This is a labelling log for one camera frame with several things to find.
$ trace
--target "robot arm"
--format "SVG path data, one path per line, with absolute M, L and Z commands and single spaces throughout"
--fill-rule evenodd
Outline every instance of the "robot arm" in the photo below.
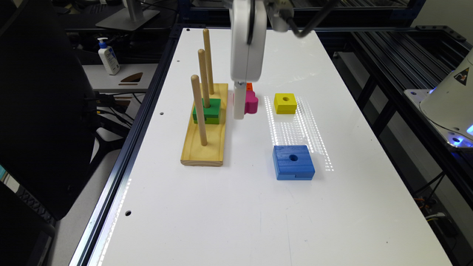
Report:
M 245 115 L 246 83 L 258 81 L 266 39 L 263 0 L 234 0 L 231 17 L 231 79 L 234 81 L 234 118 Z
M 231 17 L 231 79 L 234 81 L 234 119 L 245 115 L 246 83 L 258 81 L 265 53 L 266 16 L 273 30 L 305 37 L 317 26 L 340 0 L 329 0 L 324 8 L 299 32 L 292 18 L 292 4 L 288 0 L 228 0 Z

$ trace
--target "white bottle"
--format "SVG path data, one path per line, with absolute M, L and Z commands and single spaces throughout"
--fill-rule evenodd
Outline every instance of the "white bottle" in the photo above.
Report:
M 98 55 L 101 57 L 102 63 L 105 66 L 107 73 L 110 75 L 115 75 L 118 73 L 118 71 L 120 71 L 120 65 L 118 64 L 117 57 L 115 56 L 113 49 L 103 42 L 103 40 L 106 39 L 107 38 L 98 38 L 98 45 L 101 47 L 98 50 Z

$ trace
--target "green square block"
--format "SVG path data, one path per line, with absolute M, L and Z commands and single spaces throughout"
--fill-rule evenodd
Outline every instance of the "green square block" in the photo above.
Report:
M 192 111 L 192 118 L 194 119 L 194 123 L 197 123 L 197 113 L 194 110 Z M 220 99 L 210 99 L 210 107 L 204 108 L 204 118 L 205 123 L 218 124 L 220 121 Z

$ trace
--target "blue block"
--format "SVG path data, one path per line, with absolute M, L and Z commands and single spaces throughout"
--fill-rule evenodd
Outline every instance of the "blue block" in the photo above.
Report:
M 307 146 L 274 146 L 274 169 L 277 180 L 312 180 L 313 167 Z

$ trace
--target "blue light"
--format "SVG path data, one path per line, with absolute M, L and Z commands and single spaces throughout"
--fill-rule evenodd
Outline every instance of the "blue light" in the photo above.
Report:
M 464 139 L 463 139 L 462 137 L 459 137 L 457 140 L 454 140 L 455 145 L 456 145 L 456 146 L 459 146 L 459 145 L 463 142 L 463 140 L 464 140 Z

